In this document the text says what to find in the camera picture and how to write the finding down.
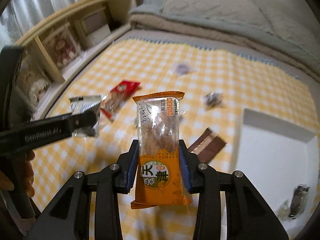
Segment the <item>person's left hand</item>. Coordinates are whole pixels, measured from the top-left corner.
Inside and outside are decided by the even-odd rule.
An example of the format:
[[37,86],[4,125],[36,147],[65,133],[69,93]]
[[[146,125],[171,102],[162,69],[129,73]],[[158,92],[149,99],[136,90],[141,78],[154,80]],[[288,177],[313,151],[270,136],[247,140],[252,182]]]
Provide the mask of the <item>person's left hand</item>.
[[30,198],[25,192],[25,164],[27,162],[26,153],[1,155],[1,171],[13,183],[12,191],[4,190],[4,199],[7,207],[16,211],[22,219],[35,217],[35,211],[31,205]]

